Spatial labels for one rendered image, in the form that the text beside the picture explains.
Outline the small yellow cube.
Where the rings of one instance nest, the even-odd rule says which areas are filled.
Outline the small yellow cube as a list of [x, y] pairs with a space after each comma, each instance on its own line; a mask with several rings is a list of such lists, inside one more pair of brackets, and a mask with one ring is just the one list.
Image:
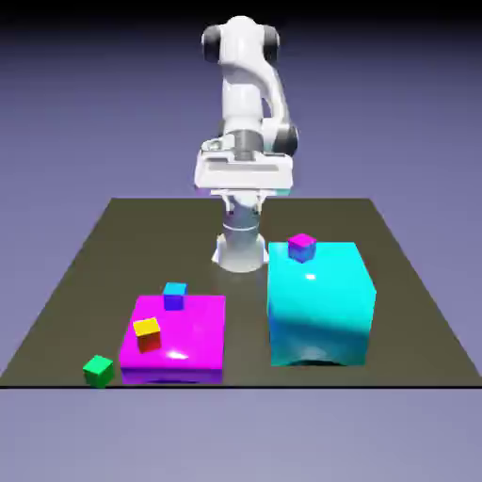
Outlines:
[[140, 353], [147, 353], [161, 348], [161, 329], [155, 317], [134, 321], [133, 329]]

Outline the small green cube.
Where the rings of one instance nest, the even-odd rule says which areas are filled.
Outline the small green cube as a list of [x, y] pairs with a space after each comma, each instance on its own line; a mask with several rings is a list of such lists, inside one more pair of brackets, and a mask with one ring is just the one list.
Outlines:
[[114, 377], [114, 363], [100, 355], [95, 355], [83, 366], [83, 375], [88, 386], [105, 388]]

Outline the small magenta cube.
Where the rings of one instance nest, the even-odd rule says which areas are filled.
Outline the small magenta cube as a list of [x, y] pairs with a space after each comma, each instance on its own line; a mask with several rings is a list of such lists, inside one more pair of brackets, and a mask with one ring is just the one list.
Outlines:
[[316, 239], [306, 233], [298, 233], [288, 239], [288, 256], [299, 263], [306, 263], [314, 257]]

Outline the small blue cube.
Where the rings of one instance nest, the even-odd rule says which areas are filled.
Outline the small blue cube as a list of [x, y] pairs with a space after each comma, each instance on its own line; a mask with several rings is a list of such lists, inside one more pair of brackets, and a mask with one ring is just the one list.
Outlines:
[[164, 309], [166, 311], [181, 311], [185, 306], [187, 284], [183, 282], [167, 282], [163, 289]]

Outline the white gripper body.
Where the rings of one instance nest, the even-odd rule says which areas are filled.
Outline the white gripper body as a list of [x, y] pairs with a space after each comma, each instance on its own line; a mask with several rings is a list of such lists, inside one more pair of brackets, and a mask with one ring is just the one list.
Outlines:
[[254, 159], [234, 159], [234, 152], [201, 151], [194, 185], [208, 190], [287, 192], [293, 187], [293, 159], [285, 154], [255, 152]]

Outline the large magenta box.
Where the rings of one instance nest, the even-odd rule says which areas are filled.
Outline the large magenta box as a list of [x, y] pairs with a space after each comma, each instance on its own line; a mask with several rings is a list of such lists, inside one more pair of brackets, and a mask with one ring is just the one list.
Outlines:
[[[183, 309], [167, 311], [160, 295], [138, 297], [120, 347], [122, 382], [221, 382], [225, 306], [224, 296], [188, 295]], [[161, 346], [142, 353], [133, 324], [152, 317], [160, 327]]]

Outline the large cyan box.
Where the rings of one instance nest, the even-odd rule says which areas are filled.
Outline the large cyan box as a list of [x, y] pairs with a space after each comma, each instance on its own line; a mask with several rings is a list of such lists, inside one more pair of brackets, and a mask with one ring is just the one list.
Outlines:
[[269, 244], [266, 313], [273, 366], [365, 364], [377, 290], [353, 242], [321, 242], [300, 263]]

